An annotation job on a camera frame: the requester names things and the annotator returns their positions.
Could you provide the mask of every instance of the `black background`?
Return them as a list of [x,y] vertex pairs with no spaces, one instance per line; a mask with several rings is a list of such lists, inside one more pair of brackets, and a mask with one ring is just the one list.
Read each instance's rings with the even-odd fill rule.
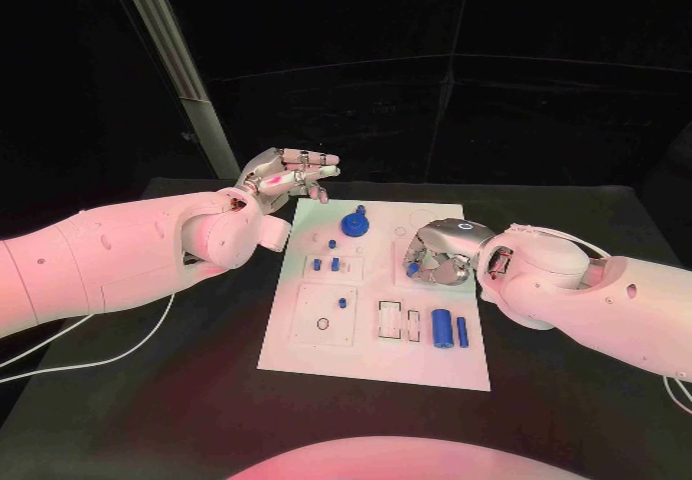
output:
[[[241,166],[294,146],[341,181],[625,184],[692,266],[689,2],[172,4]],[[214,177],[133,12],[0,7],[0,238]]]

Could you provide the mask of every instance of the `table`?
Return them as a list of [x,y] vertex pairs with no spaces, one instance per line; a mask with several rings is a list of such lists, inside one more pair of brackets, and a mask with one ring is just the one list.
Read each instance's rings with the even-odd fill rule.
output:
[[[146,197],[230,184],[156,179]],[[495,231],[544,225],[676,264],[626,187],[335,182],[329,190],[343,199],[460,202]],[[294,210],[292,200],[277,215],[290,221]],[[692,418],[661,377],[560,331],[524,328],[480,300],[491,393],[257,370],[281,261],[260,248],[241,269],[183,291],[160,331],[117,363],[33,378],[0,431],[5,478],[219,479],[300,446],[369,435],[467,442],[596,479],[691,473]],[[90,320],[42,367],[127,350],[166,302]]]

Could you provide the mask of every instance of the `small blue part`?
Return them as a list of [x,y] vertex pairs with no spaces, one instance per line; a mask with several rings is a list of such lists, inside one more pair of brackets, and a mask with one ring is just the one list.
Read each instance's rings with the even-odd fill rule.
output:
[[414,276],[414,273],[420,270],[421,267],[418,267],[418,264],[417,263],[413,263],[410,266],[408,266],[408,269],[407,269],[407,276],[408,277],[413,277]]
[[358,206],[356,213],[349,213],[342,219],[342,232],[349,237],[361,237],[371,228],[371,222],[365,216],[365,207]]
[[469,348],[469,332],[466,331],[466,318],[457,317],[459,346]]
[[437,348],[452,348],[454,337],[452,333],[452,314],[449,310],[433,310],[433,341]]

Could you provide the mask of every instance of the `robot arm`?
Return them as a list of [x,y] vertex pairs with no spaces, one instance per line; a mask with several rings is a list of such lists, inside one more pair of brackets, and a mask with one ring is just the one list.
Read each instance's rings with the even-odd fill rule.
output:
[[257,245],[280,252],[290,194],[328,202],[318,180],[339,158],[270,149],[235,187],[80,212],[0,241],[0,336],[51,320],[137,307],[238,268]]
[[[577,243],[602,258],[590,259]],[[423,269],[427,256],[434,269]],[[459,219],[420,229],[404,268],[414,279],[452,285],[476,270],[483,300],[519,324],[557,327],[619,360],[692,381],[692,272],[610,257],[555,230],[512,225],[495,235]]]

